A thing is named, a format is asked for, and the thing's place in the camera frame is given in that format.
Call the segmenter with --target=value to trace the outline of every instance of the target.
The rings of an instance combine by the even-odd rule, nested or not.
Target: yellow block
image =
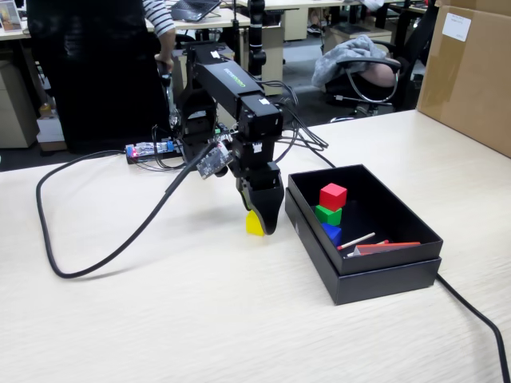
[[[247,233],[260,236],[264,235],[261,222],[259,222],[259,218],[253,210],[250,210],[247,215]]]

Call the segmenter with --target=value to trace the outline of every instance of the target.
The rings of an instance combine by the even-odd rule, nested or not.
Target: striped sleeve
[[[164,0],[142,0],[145,18],[154,25],[154,33],[159,37],[168,30],[175,28],[170,12]]]

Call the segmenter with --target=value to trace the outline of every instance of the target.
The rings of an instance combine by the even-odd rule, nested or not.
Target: black box
[[[342,243],[374,232],[360,244],[388,239],[421,245],[359,257],[347,257],[355,246],[338,251],[313,210],[329,183],[348,190]],[[363,165],[289,175],[285,208],[335,304],[433,285],[442,239]]]

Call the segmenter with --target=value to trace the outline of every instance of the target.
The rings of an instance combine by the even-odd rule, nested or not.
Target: power cord
[[[259,85],[280,87],[286,89],[286,91],[291,96],[292,106],[288,105],[286,101],[284,102],[280,101],[275,103],[275,105],[279,106],[280,108],[286,110],[289,114],[291,114],[292,117],[291,129],[288,130],[293,131],[292,137],[283,136],[276,141],[278,144],[289,144],[289,146],[275,160],[275,162],[276,163],[280,162],[289,153],[293,146],[300,146],[301,148],[309,148],[310,150],[313,151],[314,154],[325,160],[329,165],[335,167],[329,160],[327,160],[325,157],[319,154],[319,152],[322,152],[323,150],[328,148],[328,143],[325,140],[321,139],[318,135],[313,133],[307,127],[307,125],[300,119],[298,113],[295,111],[295,109],[299,107],[299,100],[293,88],[279,80],[261,81],[253,77],[249,72],[247,72],[247,74]],[[302,130],[305,133],[305,135],[309,137],[310,140],[305,139],[300,130]]]
[[[78,162],[82,162],[83,160],[87,160],[89,158],[104,156],[106,154],[124,154],[121,150],[107,150],[103,152],[97,152],[93,154],[89,154],[87,156],[83,156],[80,158],[77,158],[76,160],[73,160],[67,164],[64,164],[48,174],[46,174],[44,177],[41,178],[39,181],[37,187],[36,187],[36,200],[38,204],[38,213],[39,213],[39,219],[41,220],[41,227],[42,227],[42,235],[45,240],[45,247],[46,247],[46,254],[48,256],[48,260],[50,261],[51,268],[53,272],[58,275],[61,278],[65,279],[71,279],[71,278],[78,278],[83,277],[84,275],[87,275],[89,273],[92,273],[93,271],[96,271],[100,267],[103,267],[110,261],[114,260],[122,251],[126,249],[140,234],[144,229],[151,223],[151,221],[154,219],[156,214],[160,211],[160,209],[163,207],[165,202],[167,202],[167,199],[173,194],[173,192],[177,189],[177,187],[183,182],[184,178],[194,169],[197,164],[206,157],[206,155],[216,146],[215,142],[211,142],[208,146],[206,146],[198,156],[196,156],[192,161],[190,161],[184,169],[177,175],[177,177],[174,179],[174,181],[170,184],[170,186],[165,191],[165,194],[163,198],[160,200],[160,202],[156,205],[156,207],[151,211],[151,214],[145,219],[145,221],[135,230],[131,236],[126,239],[124,243],[122,243],[112,254],[107,256],[106,258],[102,259],[100,262],[92,265],[91,267],[87,267],[84,270],[76,271],[74,273],[65,273],[62,270],[58,268],[57,263],[55,262],[55,258],[53,256],[53,251],[51,248],[51,242],[50,242],[50,234],[48,232],[48,226],[46,224],[46,218],[44,211],[42,210],[42,198],[41,198],[41,188],[42,185],[45,183],[47,179],[49,179],[53,174],[68,168],[71,165],[77,164]]]
[[[155,159],[156,163],[158,164],[158,166],[160,168],[164,169],[165,171],[178,170],[178,169],[184,168],[184,166],[186,165],[185,163],[182,163],[181,165],[177,165],[177,166],[168,166],[163,163],[163,161],[160,158],[160,154],[158,153],[157,140],[156,140],[156,131],[157,130],[158,130],[158,125],[153,125],[153,128],[151,129],[151,137],[153,139],[154,159]]]
[[[136,165],[137,167],[141,168],[141,169],[144,169],[144,170],[147,170],[149,172],[169,172],[171,170],[175,170],[175,169],[162,169],[162,168],[156,168],[154,166],[151,166],[151,165],[148,165],[146,164],[145,162],[142,162],[142,163],[138,163],[136,162],[133,158],[131,157],[126,157],[128,159],[129,162],[131,162],[133,165]]]
[[[481,319],[495,335],[497,341],[498,357],[501,361],[502,381],[510,383],[508,360],[505,357],[504,339],[502,339],[501,331],[498,327],[490,321],[485,315],[472,306],[466,299],[464,299],[440,274],[437,274],[437,280],[449,291],[463,306],[465,306],[472,314]]]

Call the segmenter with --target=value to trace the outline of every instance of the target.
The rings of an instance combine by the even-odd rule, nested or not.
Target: red cube
[[[319,193],[319,205],[328,210],[337,211],[346,205],[347,195],[347,189],[336,184],[328,184]]]

